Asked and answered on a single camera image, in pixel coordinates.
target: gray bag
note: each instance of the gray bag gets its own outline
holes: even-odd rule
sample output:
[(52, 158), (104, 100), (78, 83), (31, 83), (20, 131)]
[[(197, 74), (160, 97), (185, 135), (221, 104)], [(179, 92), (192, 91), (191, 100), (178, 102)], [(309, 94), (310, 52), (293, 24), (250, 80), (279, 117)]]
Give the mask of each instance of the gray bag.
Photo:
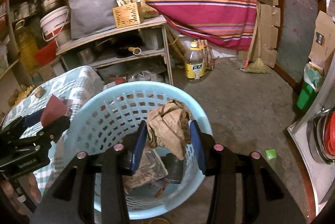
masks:
[(69, 0), (73, 39), (115, 28), (113, 8), (116, 0)]

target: human hand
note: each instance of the human hand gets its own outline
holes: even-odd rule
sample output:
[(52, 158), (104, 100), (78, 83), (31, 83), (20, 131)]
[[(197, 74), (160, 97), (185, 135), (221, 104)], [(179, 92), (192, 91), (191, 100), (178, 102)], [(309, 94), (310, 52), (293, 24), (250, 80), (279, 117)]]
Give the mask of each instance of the human hand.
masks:
[[(24, 177), (26, 177), (29, 181), (29, 185), (30, 185), (30, 194), (33, 196), (33, 198), (36, 200), (37, 203), (41, 202), (42, 199), (42, 195), (41, 195), (41, 191), (40, 189), (37, 187), (37, 180), (36, 177), (33, 173), (30, 173), (28, 175), (25, 175)], [(13, 186), (10, 184), (9, 181), (4, 180), (3, 182), (0, 183), (2, 190), (4, 191), (5, 195), (8, 197), (10, 203), (13, 205), (13, 207), (16, 209), (16, 211), (19, 214), (24, 215), (24, 211), (22, 208), (19, 208), (19, 206), (17, 205), (17, 203), (15, 202), (15, 198), (14, 198), (14, 188)]]

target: checkered tablecloth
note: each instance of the checkered tablecloth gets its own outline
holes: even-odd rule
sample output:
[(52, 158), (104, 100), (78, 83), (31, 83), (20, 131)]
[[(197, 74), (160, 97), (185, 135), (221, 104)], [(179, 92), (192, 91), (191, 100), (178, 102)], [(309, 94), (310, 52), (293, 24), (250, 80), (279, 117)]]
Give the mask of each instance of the checkered tablecloth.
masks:
[[(41, 86), (46, 90), (46, 93), (40, 99), (36, 98), (32, 92), (29, 97), (21, 101), (6, 116), (3, 128), (19, 116), (32, 114), (46, 107), (52, 94), (59, 99), (65, 99), (66, 105), (72, 109), (70, 118), (72, 121), (80, 108), (103, 90), (103, 85), (103, 81), (93, 68), (82, 66), (72, 69), (42, 84)], [(34, 136), (40, 129), (42, 129), (41, 122), (28, 128), (21, 138)], [(52, 148), (49, 150), (50, 164), (34, 172), (42, 194), (64, 169), (63, 137), (65, 133), (66, 131), (57, 144), (51, 142)]]

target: newspaper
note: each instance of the newspaper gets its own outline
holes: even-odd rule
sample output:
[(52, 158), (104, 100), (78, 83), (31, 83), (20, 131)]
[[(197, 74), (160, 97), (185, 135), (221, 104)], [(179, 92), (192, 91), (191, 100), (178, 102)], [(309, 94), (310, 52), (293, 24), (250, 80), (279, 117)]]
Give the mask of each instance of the newspaper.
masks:
[(155, 182), (168, 175), (162, 160), (155, 149), (145, 148), (140, 166), (133, 176), (123, 176), (123, 186), (126, 193), (135, 187)]

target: black label on box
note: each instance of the black label on box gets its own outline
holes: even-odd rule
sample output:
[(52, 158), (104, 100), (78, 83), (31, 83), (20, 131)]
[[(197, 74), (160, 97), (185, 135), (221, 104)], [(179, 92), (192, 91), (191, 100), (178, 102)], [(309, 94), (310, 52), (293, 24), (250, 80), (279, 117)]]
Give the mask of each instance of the black label on box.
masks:
[(315, 42), (322, 46), (325, 37), (322, 34), (318, 33), (317, 31), (315, 32), (315, 34), (316, 34), (316, 41)]

